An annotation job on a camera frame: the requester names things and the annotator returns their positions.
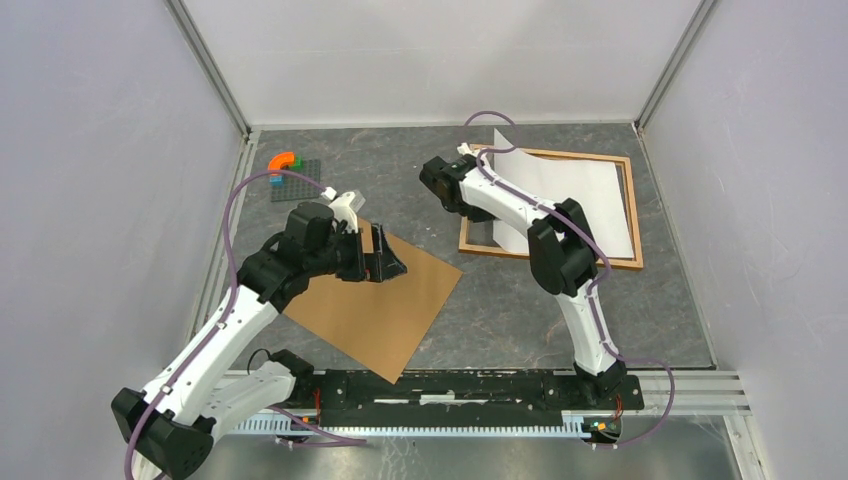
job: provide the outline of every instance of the gray lego baseplate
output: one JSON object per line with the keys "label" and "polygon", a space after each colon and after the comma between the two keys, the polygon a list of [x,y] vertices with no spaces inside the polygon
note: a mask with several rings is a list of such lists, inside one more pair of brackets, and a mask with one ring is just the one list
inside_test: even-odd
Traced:
{"label": "gray lego baseplate", "polygon": [[[304,160],[303,168],[297,173],[321,181],[321,160]],[[317,188],[298,178],[284,177],[283,186],[271,185],[271,201],[284,202],[286,200],[306,200],[316,198],[321,194]]]}

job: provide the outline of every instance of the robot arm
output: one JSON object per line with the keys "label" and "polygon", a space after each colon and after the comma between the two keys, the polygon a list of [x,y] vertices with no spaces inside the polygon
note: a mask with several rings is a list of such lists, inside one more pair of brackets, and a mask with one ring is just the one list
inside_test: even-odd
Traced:
{"label": "robot arm", "polygon": [[[618,385],[626,368],[604,348],[589,307],[589,285],[598,272],[597,256],[566,225],[538,208],[543,205],[556,210],[591,237],[582,207],[570,198],[555,203],[524,192],[488,171],[499,183],[532,198],[535,205],[530,205],[483,175],[477,168],[477,152],[467,145],[458,150],[462,156],[453,163],[436,157],[424,164],[419,179],[439,198],[445,210],[473,222],[500,219],[527,237],[533,278],[555,296],[571,333],[575,369],[591,384],[594,395],[605,395]],[[557,233],[564,233],[565,237],[559,240]],[[608,339],[603,311],[598,308],[597,314]],[[615,349],[611,341],[606,343]]]}
{"label": "robot arm", "polygon": [[[383,282],[406,273],[394,255],[382,227],[372,225],[374,253],[362,248],[355,210],[361,197],[347,192],[329,206],[305,202],[288,217],[286,228],[247,257],[238,271],[239,287],[228,291],[220,307],[188,346],[142,392],[122,389],[112,411],[125,440],[142,412],[159,392],[165,396],[145,424],[136,450],[172,479],[185,478],[203,462],[214,443],[234,426],[262,408],[286,400],[295,376],[281,363],[268,361],[247,377],[213,393],[218,380],[236,357],[291,300],[318,275],[344,281]],[[227,317],[224,308],[236,294]],[[212,329],[221,329],[208,339]],[[208,342],[168,387],[173,372],[200,343]]]}

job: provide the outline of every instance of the white paper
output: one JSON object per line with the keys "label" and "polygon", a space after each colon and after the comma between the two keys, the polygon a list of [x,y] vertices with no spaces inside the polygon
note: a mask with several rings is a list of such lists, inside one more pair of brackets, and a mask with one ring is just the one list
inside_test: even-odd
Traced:
{"label": "white paper", "polygon": [[[495,130],[495,148],[512,144]],[[633,258],[616,166],[597,160],[548,160],[523,151],[495,154],[498,175],[527,192],[554,202],[573,198],[583,207],[595,242],[606,256]],[[510,253],[527,254],[527,239],[496,220],[493,238]]]}

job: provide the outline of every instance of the white wall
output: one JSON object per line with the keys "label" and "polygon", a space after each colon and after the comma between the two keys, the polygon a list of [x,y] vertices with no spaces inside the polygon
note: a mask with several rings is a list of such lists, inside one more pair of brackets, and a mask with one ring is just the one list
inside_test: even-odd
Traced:
{"label": "white wall", "polygon": [[632,120],[698,0],[187,0],[254,125]]}
{"label": "white wall", "polygon": [[839,0],[721,2],[646,132],[778,479],[848,471],[846,24]]}
{"label": "white wall", "polygon": [[184,344],[239,136],[161,0],[0,14],[0,478],[122,478],[109,403]]}

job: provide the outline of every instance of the table surface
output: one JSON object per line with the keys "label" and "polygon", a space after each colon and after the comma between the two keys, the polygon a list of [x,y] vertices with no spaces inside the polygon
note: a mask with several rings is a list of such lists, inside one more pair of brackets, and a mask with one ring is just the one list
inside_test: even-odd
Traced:
{"label": "table surface", "polygon": [[[645,268],[614,270],[599,287],[611,336],[628,357],[656,357],[675,367],[711,366],[707,337],[632,127],[522,125],[501,131],[528,148],[630,157]],[[571,368],[574,349],[565,321],[554,299],[533,280],[527,261],[459,253],[460,217],[445,212],[418,181],[427,160],[439,155],[450,161],[458,143],[488,143],[492,135],[493,127],[479,126],[265,131],[259,136],[253,172],[266,169],[271,157],[283,151],[320,159],[322,183],[364,194],[363,218],[464,272],[409,368]],[[238,264],[284,229],[296,203],[270,202],[267,181],[247,188],[234,244]],[[244,368],[257,348],[290,349],[319,369],[364,368],[284,315],[248,345],[233,368]]]}

